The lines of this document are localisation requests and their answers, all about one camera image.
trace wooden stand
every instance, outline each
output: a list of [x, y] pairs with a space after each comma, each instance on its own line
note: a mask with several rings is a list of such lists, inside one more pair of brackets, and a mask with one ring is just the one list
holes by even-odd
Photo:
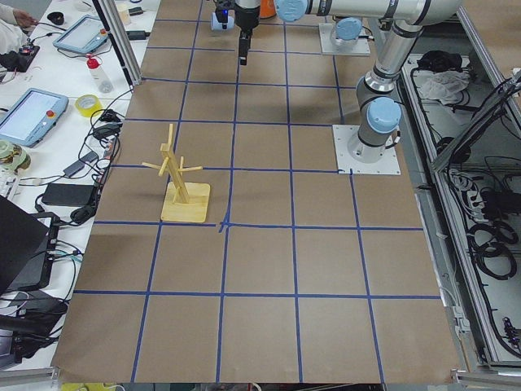
[[159, 176], [167, 171], [172, 181], [169, 183], [164, 197], [161, 220], [164, 222], [204, 222], [210, 199], [210, 185], [207, 183], [185, 182], [182, 173], [196, 171], [203, 167], [184, 168], [184, 158], [181, 156], [179, 165], [172, 149], [173, 124], [169, 128], [169, 141], [162, 143], [160, 152], [163, 164], [153, 165], [142, 162], [142, 165], [159, 170]]

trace white cloth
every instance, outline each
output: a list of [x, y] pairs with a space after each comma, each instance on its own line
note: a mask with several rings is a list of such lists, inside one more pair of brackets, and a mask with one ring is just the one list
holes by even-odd
[[13, 7], [0, 4], [0, 55], [18, 49], [27, 41], [27, 36], [18, 27]]
[[462, 98], [459, 93], [468, 87], [470, 80], [464, 72], [435, 73], [418, 91], [424, 99], [439, 100], [442, 104], [457, 103]]

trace clear bottle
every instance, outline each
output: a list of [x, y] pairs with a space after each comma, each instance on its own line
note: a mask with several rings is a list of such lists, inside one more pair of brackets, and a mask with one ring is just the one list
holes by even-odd
[[107, 74], [101, 68], [101, 64], [92, 55], [87, 55], [87, 67], [101, 92], [107, 93], [114, 89], [111, 81], [108, 80]]

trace hand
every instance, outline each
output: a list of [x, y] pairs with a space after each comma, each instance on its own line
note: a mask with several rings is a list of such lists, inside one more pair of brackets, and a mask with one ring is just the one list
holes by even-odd
[[13, 10], [13, 15], [15, 16], [16, 23], [20, 27], [27, 28], [29, 26], [36, 26], [38, 21], [34, 19], [27, 11], [23, 10]]

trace blue framed tablet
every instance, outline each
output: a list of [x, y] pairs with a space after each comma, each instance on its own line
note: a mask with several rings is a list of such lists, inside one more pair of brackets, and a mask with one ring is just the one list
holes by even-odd
[[85, 15], [63, 32], [52, 44], [64, 51], [86, 55], [107, 41], [108, 34], [98, 18]]
[[31, 147], [56, 124], [67, 106], [64, 95], [29, 88], [0, 120], [0, 138]]

